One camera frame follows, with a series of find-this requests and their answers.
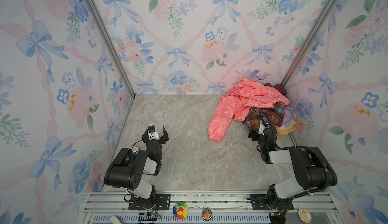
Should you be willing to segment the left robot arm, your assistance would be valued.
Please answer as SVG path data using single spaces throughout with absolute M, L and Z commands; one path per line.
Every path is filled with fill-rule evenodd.
M 154 185 L 142 179 L 144 175 L 157 176 L 162 167 L 162 145 L 169 141 L 168 132 L 160 136 L 154 125 L 149 125 L 141 136 L 146 150 L 122 148 L 108 167 L 104 184 L 128 191 L 124 201 L 129 210 L 158 211 L 170 208 L 170 194 L 158 194 Z

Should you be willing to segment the pink patterned cloth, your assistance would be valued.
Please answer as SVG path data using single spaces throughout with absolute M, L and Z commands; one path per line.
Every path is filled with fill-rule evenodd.
M 276 88 L 244 77 L 221 97 L 209 123 L 209 139 L 219 142 L 232 120 L 243 122 L 251 108 L 273 109 L 278 102 L 286 106 L 290 104 L 290 100 Z

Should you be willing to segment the rainbow flower toy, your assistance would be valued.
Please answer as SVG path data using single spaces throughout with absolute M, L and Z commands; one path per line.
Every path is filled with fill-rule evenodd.
M 173 207 L 173 214 L 177 220 L 183 220 L 188 215 L 189 208 L 183 201 L 177 202 Z

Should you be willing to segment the lavender cloth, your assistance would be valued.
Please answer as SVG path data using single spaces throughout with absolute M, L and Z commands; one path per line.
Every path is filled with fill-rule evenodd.
M 296 118 L 296 114 L 294 110 L 291 107 L 285 107 L 284 120 L 283 120 L 282 126 L 286 128 L 289 127 L 289 125 L 293 120 L 295 120 L 295 118 Z

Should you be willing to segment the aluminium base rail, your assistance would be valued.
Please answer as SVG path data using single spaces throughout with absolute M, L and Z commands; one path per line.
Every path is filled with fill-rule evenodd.
M 123 224 L 276 224 L 272 210 L 253 210 L 247 200 L 250 194 L 265 194 L 260 190 L 171 191 L 170 209 L 158 211 L 128 210 L 123 192 L 92 193 L 78 220 L 79 224 L 111 224 L 117 216 Z M 177 220 L 173 207 L 177 202 L 187 204 L 188 215 Z M 202 219 L 202 210 L 212 210 L 210 221 Z

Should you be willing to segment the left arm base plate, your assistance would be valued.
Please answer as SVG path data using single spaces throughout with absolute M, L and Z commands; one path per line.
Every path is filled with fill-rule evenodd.
M 125 196 L 128 202 L 128 210 L 156 211 L 170 209 L 170 194 L 152 194 L 149 199 L 143 199 L 131 195 L 130 199 Z

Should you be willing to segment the small oval badge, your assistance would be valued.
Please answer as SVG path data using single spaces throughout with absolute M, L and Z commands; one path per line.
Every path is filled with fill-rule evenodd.
M 212 218 L 213 218 L 212 210 L 207 208 L 207 207 L 205 207 L 202 210 L 202 219 L 204 221 L 210 221 Z

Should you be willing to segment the small card box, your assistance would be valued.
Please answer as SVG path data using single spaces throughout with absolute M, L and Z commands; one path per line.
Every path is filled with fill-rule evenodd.
M 137 153 L 137 152 L 140 150 L 140 147 L 138 147 L 138 146 L 132 146 L 132 147 L 131 147 L 131 150 L 132 150 L 133 153 Z

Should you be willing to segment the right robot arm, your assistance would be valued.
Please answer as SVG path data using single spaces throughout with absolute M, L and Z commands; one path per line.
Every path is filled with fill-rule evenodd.
M 259 131 L 250 131 L 249 137 L 258 142 L 257 150 L 266 164 L 292 166 L 293 175 L 272 184 L 266 194 L 251 194 L 248 200 L 253 210 L 273 210 L 274 217 L 284 217 L 292 209 L 292 201 L 322 192 L 337 184 L 337 175 L 318 147 L 277 145 L 276 129 L 268 114 L 259 113 Z

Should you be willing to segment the yellow cloth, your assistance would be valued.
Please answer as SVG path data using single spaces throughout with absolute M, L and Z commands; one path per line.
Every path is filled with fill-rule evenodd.
M 288 127 L 281 126 L 276 127 L 277 135 L 278 136 L 284 136 L 289 133 L 292 133 L 296 128 L 298 127 L 298 124 L 293 120 Z

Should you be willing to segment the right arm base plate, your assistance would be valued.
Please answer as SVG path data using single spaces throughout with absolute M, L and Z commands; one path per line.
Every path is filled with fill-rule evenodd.
M 250 194 L 247 200 L 251 202 L 253 210 L 281 211 L 287 203 L 287 199 L 279 199 L 276 195 L 268 194 Z

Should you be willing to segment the plaid flannel cloth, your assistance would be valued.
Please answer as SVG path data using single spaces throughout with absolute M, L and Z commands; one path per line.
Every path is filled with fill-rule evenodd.
M 243 123 L 248 129 L 258 131 L 261 124 L 261 116 L 264 116 L 271 121 L 273 126 L 281 127 L 284 121 L 285 107 L 286 104 L 284 102 L 277 102 L 274 108 L 252 107 Z

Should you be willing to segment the maroon cloth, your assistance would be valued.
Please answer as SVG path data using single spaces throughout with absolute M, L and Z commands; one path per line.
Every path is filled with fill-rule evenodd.
M 267 87 L 272 87 L 272 88 L 275 88 L 276 90 L 278 90 L 282 95 L 286 95 L 287 94 L 287 91 L 286 91 L 286 89 L 282 86 L 282 85 L 272 85 L 272 84 L 270 84 L 270 83 L 266 83 L 266 84 L 264 84 L 265 86 L 267 86 Z

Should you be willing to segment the white object at rail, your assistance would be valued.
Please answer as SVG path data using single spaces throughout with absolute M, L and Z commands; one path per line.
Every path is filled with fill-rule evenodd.
M 112 224 L 123 224 L 123 222 L 120 220 L 120 218 L 119 217 L 117 217 L 117 216 L 111 216 L 110 217 L 110 222 L 112 223 Z

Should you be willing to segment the round beige disc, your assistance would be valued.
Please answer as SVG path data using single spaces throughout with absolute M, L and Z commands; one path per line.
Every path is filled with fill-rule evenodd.
M 308 210 L 304 209 L 304 208 L 300 208 L 298 210 L 298 217 L 305 224 L 310 224 L 311 221 L 312 221 L 311 213 Z

